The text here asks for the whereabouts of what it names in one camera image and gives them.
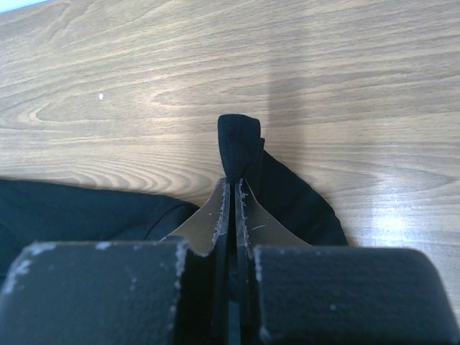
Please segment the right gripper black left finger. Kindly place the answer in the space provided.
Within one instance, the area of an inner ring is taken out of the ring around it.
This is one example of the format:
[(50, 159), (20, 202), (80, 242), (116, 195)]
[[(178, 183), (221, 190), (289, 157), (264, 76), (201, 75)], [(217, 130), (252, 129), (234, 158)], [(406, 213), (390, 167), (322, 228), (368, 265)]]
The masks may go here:
[(3, 344), (227, 344), (230, 186), (159, 241), (22, 250), (1, 288)]

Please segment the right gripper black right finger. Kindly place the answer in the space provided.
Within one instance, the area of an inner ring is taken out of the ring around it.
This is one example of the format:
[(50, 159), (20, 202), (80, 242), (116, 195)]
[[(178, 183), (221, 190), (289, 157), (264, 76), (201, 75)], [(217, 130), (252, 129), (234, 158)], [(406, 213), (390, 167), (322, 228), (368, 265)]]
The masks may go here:
[(234, 192), (243, 344), (449, 344), (433, 263), (408, 248), (314, 247)]

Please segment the black t shirt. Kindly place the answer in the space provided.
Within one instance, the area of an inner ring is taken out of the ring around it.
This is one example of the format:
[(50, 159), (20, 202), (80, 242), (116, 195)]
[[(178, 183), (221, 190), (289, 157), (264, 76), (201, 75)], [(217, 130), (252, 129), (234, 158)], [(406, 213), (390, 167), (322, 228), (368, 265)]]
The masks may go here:
[[(286, 229), (312, 245), (346, 245), (327, 201), (265, 150), (259, 120), (220, 116), (218, 146), (229, 182), (246, 180), (262, 207)], [(197, 210), (166, 195), (2, 180), (1, 273), (32, 242), (157, 241)]]

